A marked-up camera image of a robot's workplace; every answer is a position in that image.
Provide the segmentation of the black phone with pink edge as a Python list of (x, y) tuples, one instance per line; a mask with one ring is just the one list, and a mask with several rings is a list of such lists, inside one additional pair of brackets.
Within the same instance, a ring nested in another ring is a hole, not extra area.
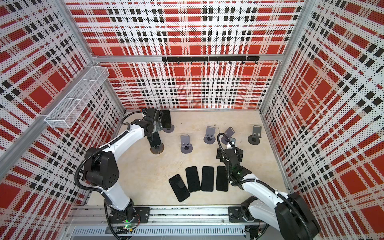
[(201, 190), (204, 192), (212, 192), (214, 190), (214, 168), (204, 166), (202, 168)]

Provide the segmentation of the blue-edged phone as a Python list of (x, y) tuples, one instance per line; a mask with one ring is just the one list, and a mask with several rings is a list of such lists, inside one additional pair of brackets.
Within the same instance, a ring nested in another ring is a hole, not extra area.
[(198, 192), (201, 190), (200, 178), (196, 166), (186, 168), (186, 178), (190, 193)]

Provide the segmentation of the black phone with white sticker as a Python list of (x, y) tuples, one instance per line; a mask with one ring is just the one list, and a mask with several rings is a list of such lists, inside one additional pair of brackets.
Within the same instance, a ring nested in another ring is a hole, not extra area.
[(169, 183), (179, 203), (190, 197), (190, 192), (179, 174), (171, 177)]

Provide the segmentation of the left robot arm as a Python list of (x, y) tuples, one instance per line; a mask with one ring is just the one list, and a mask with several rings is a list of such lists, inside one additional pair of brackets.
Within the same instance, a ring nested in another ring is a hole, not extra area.
[(75, 171), (75, 185), (82, 190), (100, 193), (113, 210), (128, 214), (134, 203), (123, 191), (118, 180), (120, 176), (117, 161), (137, 141), (147, 138), (150, 151), (161, 154), (165, 146), (159, 132), (172, 127), (169, 110), (154, 108), (136, 111), (123, 117), (122, 125), (127, 129), (99, 148), (86, 151), (85, 159)]

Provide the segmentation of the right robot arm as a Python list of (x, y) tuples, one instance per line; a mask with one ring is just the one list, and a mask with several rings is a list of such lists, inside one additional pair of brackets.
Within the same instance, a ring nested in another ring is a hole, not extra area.
[(285, 240), (312, 240), (321, 227), (304, 198), (298, 193), (281, 192), (257, 178), (241, 165), (243, 151), (237, 147), (217, 150), (225, 164), (229, 184), (251, 194), (242, 203), (240, 217), (247, 222), (261, 220), (277, 229)]

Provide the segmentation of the grey stand at back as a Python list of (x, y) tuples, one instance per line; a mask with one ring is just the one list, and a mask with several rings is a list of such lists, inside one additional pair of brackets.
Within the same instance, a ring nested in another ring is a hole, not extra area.
[(171, 125), (170, 128), (164, 128), (163, 131), (165, 133), (172, 133), (173, 131), (175, 130), (175, 126), (174, 125)]

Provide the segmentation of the grey stand of blue phone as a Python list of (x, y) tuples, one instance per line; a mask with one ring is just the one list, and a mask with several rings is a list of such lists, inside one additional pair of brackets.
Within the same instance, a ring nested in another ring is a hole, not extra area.
[[(225, 132), (224, 134), (230, 139), (234, 134), (235, 134), (235, 131), (233, 129), (233, 127), (229, 127)], [(224, 145), (227, 145), (228, 144), (228, 141), (225, 137), (221, 137), (221, 142), (224, 144)]]

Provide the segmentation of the dark grey far-right phone stand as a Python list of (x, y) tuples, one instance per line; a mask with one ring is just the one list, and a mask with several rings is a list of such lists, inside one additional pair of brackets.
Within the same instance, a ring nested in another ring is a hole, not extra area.
[(253, 126), (252, 134), (248, 136), (248, 142), (251, 145), (259, 145), (261, 137), (262, 137), (262, 126)]

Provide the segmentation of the wooden-base phone stand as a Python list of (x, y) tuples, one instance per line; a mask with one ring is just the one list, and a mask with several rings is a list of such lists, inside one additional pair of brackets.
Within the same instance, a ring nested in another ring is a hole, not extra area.
[(151, 150), (151, 153), (154, 154), (154, 155), (159, 155), (161, 154), (165, 149), (165, 146), (163, 143), (161, 143), (160, 145), (158, 146), (154, 146), (154, 147), (151, 147), (150, 150)]

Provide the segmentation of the grey centre phone stand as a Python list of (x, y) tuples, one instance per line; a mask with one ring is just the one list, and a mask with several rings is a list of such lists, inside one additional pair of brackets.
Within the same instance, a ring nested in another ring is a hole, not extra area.
[(193, 151), (193, 145), (191, 144), (189, 135), (181, 135), (181, 152), (183, 154), (189, 154)]

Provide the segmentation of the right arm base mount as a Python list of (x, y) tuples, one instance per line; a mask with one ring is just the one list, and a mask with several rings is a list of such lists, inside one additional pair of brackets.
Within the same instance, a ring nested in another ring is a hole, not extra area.
[(258, 223), (257, 226), (246, 225), (245, 232), (249, 234), (250, 240), (259, 240), (269, 228), (269, 224), (255, 219), (251, 215), (249, 207), (256, 203), (258, 198), (251, 196), (237, 207), (228, 207), (228, 215), (230, 223)]

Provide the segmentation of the black hook rail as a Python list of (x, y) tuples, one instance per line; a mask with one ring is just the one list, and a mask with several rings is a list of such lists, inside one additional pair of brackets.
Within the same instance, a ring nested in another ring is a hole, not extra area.
[(206, 57), (162, 57), (164, 63), (181, 62), (258, 62), (260, 56), (206, 56)]

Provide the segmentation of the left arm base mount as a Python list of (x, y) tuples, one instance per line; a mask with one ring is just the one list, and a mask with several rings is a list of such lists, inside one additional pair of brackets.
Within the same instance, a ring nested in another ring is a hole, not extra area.
[[(108, 205), (107, 201), (104, 200), (104, 210), (107, 219), (107, 225), (112, 235), (116, 240), (130, 240), (131, 236), (124, 236), (124, 234), (133, 232), (138, 228), (141, 222), (148, 223), (149, 214), (151, 208), (134, 208), (133, 201), (130, 201), (125, 210), (115, 210)], [(127, 229), (122, 226), (114, 228), (112, 224), (124, 223), (125, 225), (131, 225)]]

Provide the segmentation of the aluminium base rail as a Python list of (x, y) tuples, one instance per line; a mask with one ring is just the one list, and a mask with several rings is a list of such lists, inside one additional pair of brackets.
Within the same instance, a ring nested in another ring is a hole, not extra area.
[[(240, 208), (228, 205), (140, 206), (142, 222), (131, 231), (128, 223), (113, 224), (116, 233), (130, 240), (140, 239), (240, 239), (250, 233), (260, 240), (282, 239), (261, 220), (240, 220)], [(59, 237), (61, 240), (114, 239), (103, 206), (74, 207)]]

